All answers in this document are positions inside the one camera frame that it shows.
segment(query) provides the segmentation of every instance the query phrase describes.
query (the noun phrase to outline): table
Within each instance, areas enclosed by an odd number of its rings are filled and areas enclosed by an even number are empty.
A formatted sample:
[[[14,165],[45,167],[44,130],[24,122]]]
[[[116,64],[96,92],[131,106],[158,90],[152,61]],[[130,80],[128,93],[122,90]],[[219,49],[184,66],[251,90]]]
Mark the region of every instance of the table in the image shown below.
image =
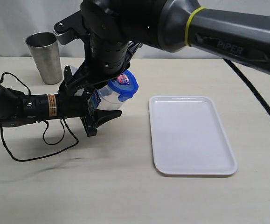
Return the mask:
[[[62,58],[78,67],[82,58]],[[240,66],[270,104],[270,76]],[[33,94],[44,85],[32,58],[0,57]],[[218,59],[134,59],[139,83],[122,117],[85,137],[80,119],[68,124],[80,143],[58,156],[14,162],[0,141],[0,224],[261,224],[270,223],[270,118],[238,76]],[[25,91],[12,77],[5,87]],[[216,104],[239,170],[230,178],[167,178],[152,163],[148,100],[154,95],[201,95]],[[51,122],[48,140],[61,135]],[[5,129],[14,154],[29,158],[57,147],[42,142],[45,124]]]

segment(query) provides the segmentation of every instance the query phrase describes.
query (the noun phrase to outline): white wall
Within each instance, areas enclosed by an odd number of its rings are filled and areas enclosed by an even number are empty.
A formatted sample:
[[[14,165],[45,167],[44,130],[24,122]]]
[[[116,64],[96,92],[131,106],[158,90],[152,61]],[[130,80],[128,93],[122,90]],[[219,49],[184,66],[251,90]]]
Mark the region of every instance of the white wall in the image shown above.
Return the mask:
[[[53,31],[58,21],[79,10],[82,0],[0,0],[0,56],[28,56],[25,38]],[[200,0],[202,6],[270,16],[270,0]],[[81,41],[60,46],[61,56],[84,57]],[[212,55],[193,48],[170,54],[144,46],[135,57],[207,58]]]

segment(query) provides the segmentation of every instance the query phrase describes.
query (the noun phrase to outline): white tray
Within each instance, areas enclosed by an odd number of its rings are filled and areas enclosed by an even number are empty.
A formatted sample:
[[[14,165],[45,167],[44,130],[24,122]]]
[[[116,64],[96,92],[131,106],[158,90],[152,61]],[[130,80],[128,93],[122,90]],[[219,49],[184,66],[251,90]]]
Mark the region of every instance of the white tray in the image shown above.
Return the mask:
[[[211,99],[155,96],[149,113],[154,165],[162,174],[229,176],[237,171]]]

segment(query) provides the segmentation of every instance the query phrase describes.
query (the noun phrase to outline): blue lid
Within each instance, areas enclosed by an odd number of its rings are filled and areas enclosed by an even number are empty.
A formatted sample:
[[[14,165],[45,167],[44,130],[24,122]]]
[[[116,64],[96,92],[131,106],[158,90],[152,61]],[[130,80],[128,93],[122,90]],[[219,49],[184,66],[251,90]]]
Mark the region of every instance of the blue lid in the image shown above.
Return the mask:
[[[108,86],[120,96],[118,99],[124,102],[134,96],[139,85],[134,75],[129,71],[124,71],[115,81],[109,81]]]

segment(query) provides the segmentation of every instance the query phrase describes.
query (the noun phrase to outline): metal cup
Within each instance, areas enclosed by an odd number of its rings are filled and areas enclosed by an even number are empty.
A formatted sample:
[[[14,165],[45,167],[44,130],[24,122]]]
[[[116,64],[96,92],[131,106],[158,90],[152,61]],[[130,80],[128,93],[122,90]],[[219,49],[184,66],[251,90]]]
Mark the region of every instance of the metal cup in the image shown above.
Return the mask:
[[[56,37],[50,32],[32,34],[26,39],[30,53],[45,84],[62,81],[62,69]]]

